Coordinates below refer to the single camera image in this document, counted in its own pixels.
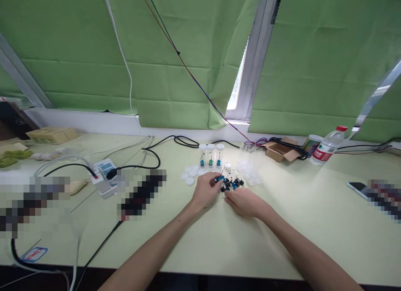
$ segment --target bottle label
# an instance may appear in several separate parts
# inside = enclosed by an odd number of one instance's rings
[[[330,158],[330,156],[333,155],[334,151],[336,150],[337,148],[330,147],[328,145],[320,143],[319,147],[313,153],[313,157],[318,160],[321,160],[322,162],[325,162]]]

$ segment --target small cardboard box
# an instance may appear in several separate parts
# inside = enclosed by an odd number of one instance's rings
[[[282,141],[293,145],[298,143],[297,141],[287,137],[283,137]],[[294,159],[301,156],[296,150],[276,142],[269,142],[263,146],[267,148],[266,155],[274,159],[276,162],[282,162],[285,159],[292,162]]]
[[[45,127],[26,133],[35,143],[62,144],[78,137],[74,128]]]
[[[69,141],[68,137],[64,134],[64,132],[61,131],[50,130],[44,133],[42,136],[46,138],[49,144],[58,145]]]
[[[45,129],[49,129],[55,132],[63,132],[68,140],[72,140],[78,137],[77,133],[75,132],[74,128],[68,128],[68,127],[56,127],[56,126],[49,126],[45,127]]]

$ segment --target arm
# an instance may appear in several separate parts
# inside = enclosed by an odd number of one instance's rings
[[[99,291],[145,290],[177,244],[190,221],[218,194],[223,182],[215,184],[212,179],[219,174],[210,172],[198,177],[198,183],[191,201],[173,220],[135,251],[109,277]]]
[[[225,201],[245,217],[263,221],[281,241],[293,261],[314,290],[363,289],[327,254],[288,224],[264,200],[249,189],[225,192]]]

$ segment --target hand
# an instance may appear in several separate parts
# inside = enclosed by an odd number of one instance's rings
[[[198,177],[191,202],[198,208],[206,207],[218,194],[223,181],[215,182],[213,178],[219,177],[218,172],[209,172]]]
[[[240,215],[245,217],[261,216],[272,207],[258,195],[253,193],[250,189],[236,188],[235,191],[224,192],[225,202],[233,207],[233,209]]]

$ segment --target light green desk surface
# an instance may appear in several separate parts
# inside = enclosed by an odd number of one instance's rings
[[[117,140],[123,144],[135,138],[86,134],[80,136],[80,142],[84,147],[90,144],[93,146],[90,150],[95,152],[112,148]],[[239,151],[228,144],[225,146],[224,159],[235,167]],[[120,166],[138,149],[123,150],[110,158]],[[118,228],[91,267],[117,268],[122,265],[192,197],[195,185],[187,187],[180,180],[180,174],[185,166],[199,161],[199,150],[179,146],[171,140],[155,147],[154,151],[161,159],[160,170],[167,170],[164,187],[143,216]],[[97,161],[105,155],[107,153],[92,159]],[[139,162],[142,156],[137,154],[127,164]],[[148,153],[144,165],[156,164],[156,158]],[[323,167],[299,160],[279,164],[266,157],[261,167],[263,184],[255,185],[251,190],[270,203],[358,283],[401,286],[401,225],[346,186],[351,181],[396,180],[400,170],[401,159],[390,154],[337,154]],[[79,171],[67,167],[54,175],[74,175],[71,180],[76,180]],[[302,279],[269,229],[258,220],[238,216],[222,197],[224,195],[219,194],[212,207],[188,228],[161,271]],[[78,231],[82,232],[80,266],[90,259],[117,223],[117,204],[121,203],[120,196],[102,199],[91,185],[81,191],[80,199],[72,197],[71,204],[76,205],[83,199],[71,214]],[[18,243],[18,252],[22,254],[24,248]],[[42,239],[37,246],[49,248],[40,259],[41,263],[73,264],[75,242],[68,233],[54,233],[53,238]]]

